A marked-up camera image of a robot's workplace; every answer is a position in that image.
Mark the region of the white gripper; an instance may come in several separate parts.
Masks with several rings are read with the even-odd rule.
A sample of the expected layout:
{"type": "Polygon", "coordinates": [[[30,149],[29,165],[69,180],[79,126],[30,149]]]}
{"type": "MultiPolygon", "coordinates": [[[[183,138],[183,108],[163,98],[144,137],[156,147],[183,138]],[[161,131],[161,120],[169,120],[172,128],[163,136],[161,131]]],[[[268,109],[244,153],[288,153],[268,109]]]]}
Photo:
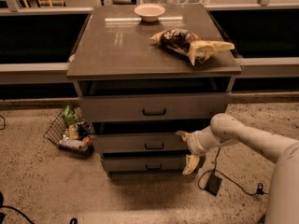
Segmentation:
{"type": "Polygon", "coordinates": [[[186,166],[182,172],[184,175],[190,175],[200,161],[199,156],[204,156],[207,153],[200,140],[201,132],[187,133],[185,131],[177,131],[176,135],[179,135],[184,142],[187,141],[188,149],[192,153],[186,156],[186,166]]]}

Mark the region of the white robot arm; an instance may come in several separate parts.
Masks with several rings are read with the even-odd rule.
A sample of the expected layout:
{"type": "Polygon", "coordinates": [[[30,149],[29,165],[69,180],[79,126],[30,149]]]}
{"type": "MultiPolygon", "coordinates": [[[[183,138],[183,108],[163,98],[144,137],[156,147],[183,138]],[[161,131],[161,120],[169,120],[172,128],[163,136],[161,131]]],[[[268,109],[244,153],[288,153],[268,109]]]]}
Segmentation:
{"type": "Polygon", "coordinates": [[[252,128],[220,113],[201,131],[178,131],[191,152],[186,156],[185,175],[214,147],[240,142],[275,164],[264,224],[299,224],[299,141],[252,128]]]}

